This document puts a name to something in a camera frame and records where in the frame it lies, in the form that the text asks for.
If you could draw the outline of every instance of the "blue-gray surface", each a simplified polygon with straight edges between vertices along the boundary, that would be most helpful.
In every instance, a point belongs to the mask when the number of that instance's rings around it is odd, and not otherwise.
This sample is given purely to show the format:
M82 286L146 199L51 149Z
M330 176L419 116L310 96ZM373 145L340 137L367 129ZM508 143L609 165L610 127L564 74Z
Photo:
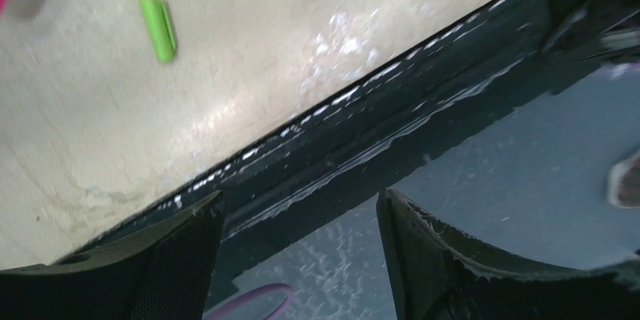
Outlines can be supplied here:
M640 210L605 201L611 166L639 146L640 73L602 70L538 97L394 188L499 248L589 269L640 249Z
M601 71L426 158L394 188L497 247L588 269L640 248L640 210L605 201L609 169L639 146L640 73ZM395 318L374 198L235 280L241 292L272 282L297 290L282 318ZM229 318L262 319L281 300L258 300Z

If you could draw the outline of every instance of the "beige surface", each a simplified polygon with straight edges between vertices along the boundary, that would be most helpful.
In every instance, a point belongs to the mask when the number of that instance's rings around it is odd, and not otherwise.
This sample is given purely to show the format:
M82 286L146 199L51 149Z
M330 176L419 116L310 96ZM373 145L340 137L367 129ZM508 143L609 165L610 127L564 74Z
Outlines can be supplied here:
M489 0L168 1L170 65L137 0L11 1L0 268L63 256Z

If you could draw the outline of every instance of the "green object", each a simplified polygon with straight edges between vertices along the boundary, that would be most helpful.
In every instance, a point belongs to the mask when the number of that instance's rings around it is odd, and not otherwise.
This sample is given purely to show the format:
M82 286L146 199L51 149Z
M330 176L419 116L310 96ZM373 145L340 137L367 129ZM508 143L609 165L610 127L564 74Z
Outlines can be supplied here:
M160 62L171 62L176 53L176 39L167 2L164 0L138 0L146 28L149 30L155 56Z

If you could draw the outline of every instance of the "green cylinder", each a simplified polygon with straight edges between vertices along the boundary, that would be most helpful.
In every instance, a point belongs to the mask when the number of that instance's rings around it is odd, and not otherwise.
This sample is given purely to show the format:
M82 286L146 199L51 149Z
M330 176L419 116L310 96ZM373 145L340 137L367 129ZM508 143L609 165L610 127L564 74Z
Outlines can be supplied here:
M167 2L164 0L138 0L144 16L146 28L153 43L155 56L159 62L167 63L174 60L176 54L176 39L171 25Z

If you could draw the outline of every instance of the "brown object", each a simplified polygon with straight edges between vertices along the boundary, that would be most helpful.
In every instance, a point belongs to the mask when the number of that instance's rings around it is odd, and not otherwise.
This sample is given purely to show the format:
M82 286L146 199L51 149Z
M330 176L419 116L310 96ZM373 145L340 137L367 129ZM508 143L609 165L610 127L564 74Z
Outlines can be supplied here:
M607 200L619 208L640 207L640 151L611 168Z

